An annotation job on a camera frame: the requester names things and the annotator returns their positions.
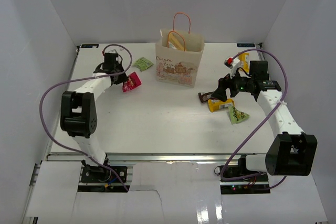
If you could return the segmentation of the red foil snack packet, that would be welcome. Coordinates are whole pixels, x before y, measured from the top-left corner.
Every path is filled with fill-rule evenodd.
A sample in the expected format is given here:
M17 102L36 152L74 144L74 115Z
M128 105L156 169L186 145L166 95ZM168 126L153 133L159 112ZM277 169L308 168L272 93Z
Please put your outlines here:
M123 83L122 91L123 92L129 92L137 87L139 87L142 84L139 76L136 72L132 72L128 75L127 80Z

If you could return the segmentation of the large brown paper snack bag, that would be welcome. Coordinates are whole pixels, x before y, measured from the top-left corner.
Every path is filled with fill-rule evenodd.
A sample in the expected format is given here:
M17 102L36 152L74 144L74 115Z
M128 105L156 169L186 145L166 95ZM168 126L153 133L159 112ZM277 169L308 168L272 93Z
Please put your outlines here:
M166 46L175 50L186 51L186 42L184 37L174 30L168 33Z

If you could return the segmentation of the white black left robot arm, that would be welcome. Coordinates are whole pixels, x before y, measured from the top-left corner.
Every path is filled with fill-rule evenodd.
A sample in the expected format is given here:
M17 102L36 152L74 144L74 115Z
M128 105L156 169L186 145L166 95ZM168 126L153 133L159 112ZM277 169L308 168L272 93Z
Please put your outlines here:
M98 164L93 168L93 176L101 182L110 178L111 168L104 163L107 155L93 135L98 118L96 100L113 84L127 80L122 66L122 57L116 52L103 55L104 61L93 72L93 79L75 91L65 91L61 97L60 127L79 145L79 149L93 158Z

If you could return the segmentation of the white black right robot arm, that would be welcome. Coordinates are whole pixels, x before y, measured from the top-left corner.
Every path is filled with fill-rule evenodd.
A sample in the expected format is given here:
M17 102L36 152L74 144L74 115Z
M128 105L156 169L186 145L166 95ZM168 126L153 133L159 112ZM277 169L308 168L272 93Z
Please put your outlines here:
M307 176L311 172L317 139L306 134L295 122L287 105L281 100L283 93L277 81L269 79L266 61L251 61L249 73L243 77L238 59L228 58L225 65L231 72L218 81L213 98L226 101L226 92L235 97L239 92L250 93L263 109L275 137L266 154L250 154L243 157L238 166L238 177L247 182L256 173L282 176Z

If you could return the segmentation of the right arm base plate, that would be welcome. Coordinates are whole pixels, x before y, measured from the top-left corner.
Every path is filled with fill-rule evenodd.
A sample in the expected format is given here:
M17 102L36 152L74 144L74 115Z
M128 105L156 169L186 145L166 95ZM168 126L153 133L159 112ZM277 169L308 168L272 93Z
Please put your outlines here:
M242 171L238 166L220 166L219 176L223 182L233 182L264 175L265 172Z

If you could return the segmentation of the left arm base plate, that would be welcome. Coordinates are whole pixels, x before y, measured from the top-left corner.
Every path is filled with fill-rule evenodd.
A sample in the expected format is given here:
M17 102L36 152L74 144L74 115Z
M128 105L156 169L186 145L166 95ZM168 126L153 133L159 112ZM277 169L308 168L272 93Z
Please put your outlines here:
M111 167L125 183L127 181L126 166L112 166ZM82 168L82 175L80 179L81 183L119 183L119 179L116 175L108 169L104 169L100 166L86 165Z

